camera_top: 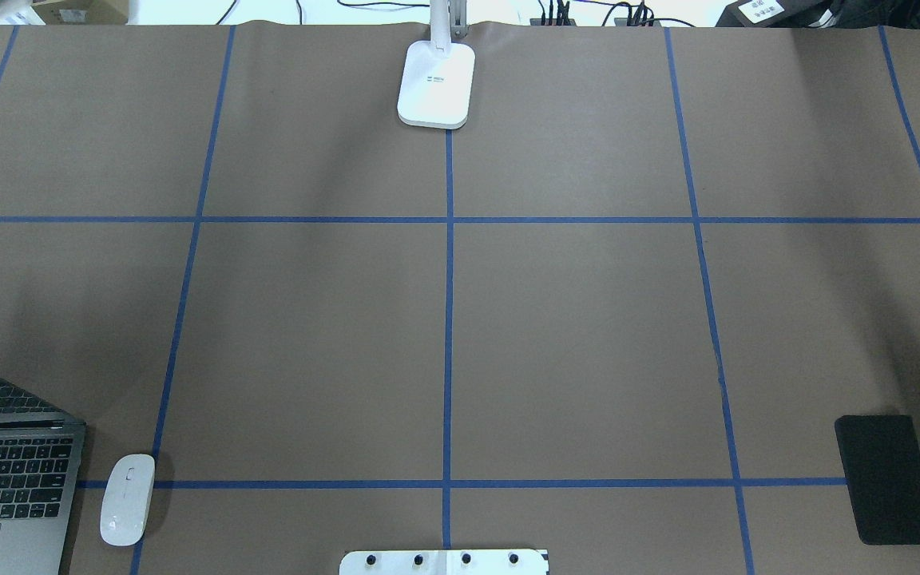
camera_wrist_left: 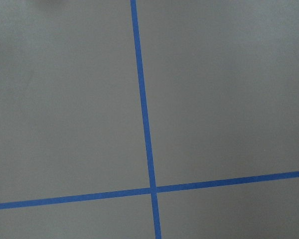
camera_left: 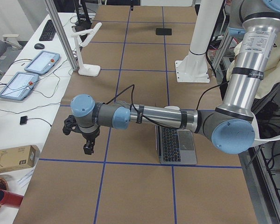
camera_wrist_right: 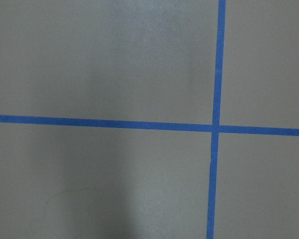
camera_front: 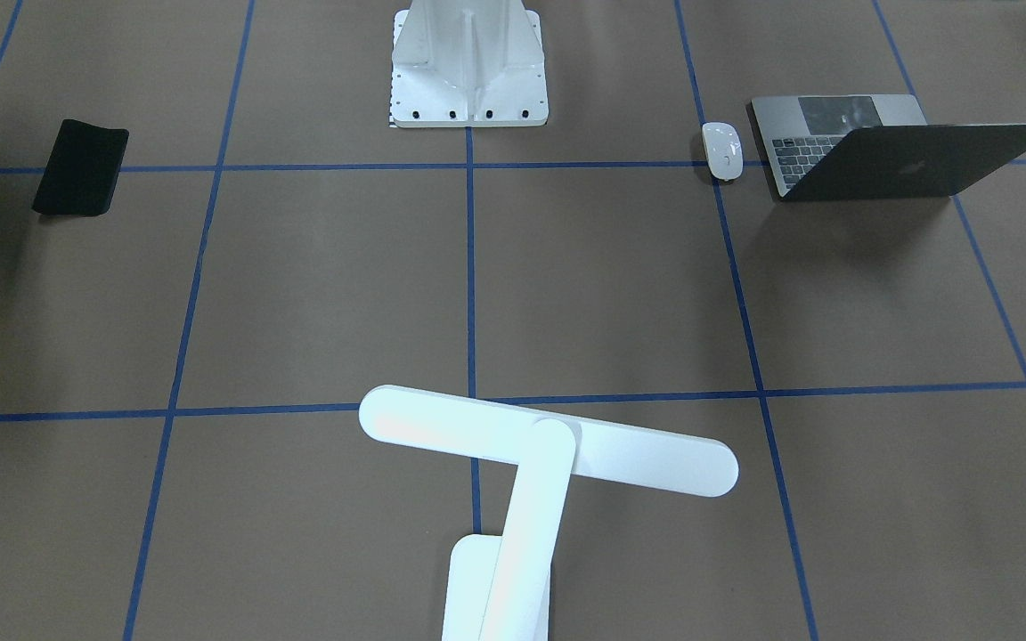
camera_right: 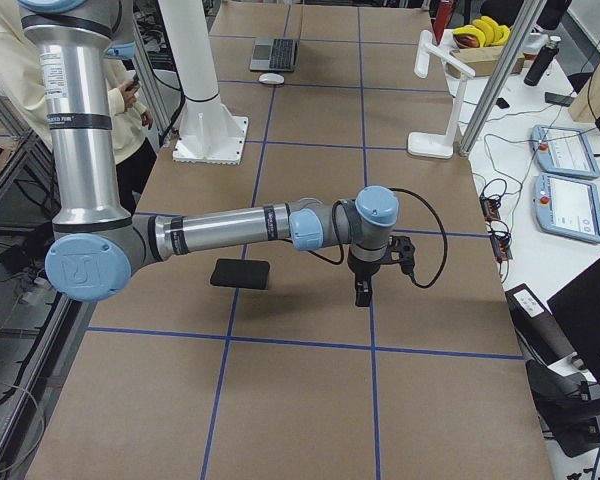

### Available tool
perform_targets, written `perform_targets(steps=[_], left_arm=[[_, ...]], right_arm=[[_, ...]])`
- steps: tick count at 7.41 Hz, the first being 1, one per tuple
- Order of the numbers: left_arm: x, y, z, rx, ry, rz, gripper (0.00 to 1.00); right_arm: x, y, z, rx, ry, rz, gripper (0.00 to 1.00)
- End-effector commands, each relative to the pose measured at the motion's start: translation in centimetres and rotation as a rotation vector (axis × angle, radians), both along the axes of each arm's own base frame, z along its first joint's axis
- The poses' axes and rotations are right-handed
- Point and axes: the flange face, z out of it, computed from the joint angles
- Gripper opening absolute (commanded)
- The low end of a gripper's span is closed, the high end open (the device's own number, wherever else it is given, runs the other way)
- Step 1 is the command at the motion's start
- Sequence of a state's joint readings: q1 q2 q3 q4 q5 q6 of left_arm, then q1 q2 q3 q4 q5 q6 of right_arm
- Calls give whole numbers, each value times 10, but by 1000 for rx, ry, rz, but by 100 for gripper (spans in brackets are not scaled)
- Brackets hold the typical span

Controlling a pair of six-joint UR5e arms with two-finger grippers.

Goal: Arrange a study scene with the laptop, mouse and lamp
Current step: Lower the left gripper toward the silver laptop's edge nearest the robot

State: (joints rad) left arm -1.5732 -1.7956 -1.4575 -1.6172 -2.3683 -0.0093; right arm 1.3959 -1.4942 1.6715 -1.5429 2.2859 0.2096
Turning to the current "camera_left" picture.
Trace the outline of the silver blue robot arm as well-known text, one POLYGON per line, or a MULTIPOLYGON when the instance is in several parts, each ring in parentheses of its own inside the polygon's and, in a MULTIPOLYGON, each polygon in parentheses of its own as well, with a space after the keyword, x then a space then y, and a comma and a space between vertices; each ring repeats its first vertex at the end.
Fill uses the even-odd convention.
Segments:
POLYGON ((72 115, 64 123, 64 134, 81 133, 86 139, 86 154, 93 153, 101 126, 126 129, 131 121, 191 130, 228 154, 239 154, 267 143, 268 139, 259 137, 251 107, 280 32, 280 0, 235 0, 230 20, 242 25, 245 34, 223 103, 214 111, 129 105, 123 101, 108 105, 80 94, 70 103, 72 115))

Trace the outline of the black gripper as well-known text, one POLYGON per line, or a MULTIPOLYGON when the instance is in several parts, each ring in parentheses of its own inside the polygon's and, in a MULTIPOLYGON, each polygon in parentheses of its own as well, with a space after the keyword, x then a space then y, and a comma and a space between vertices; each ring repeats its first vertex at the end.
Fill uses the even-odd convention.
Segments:
POLYGON ((83 146, 83 150, 85 154, 92 154, 94 153, 94 143, 95 139, 99 136, 100 130, 96 129, 91 133, 81 132, 82 136, 86 139, 86 143, 83 146))

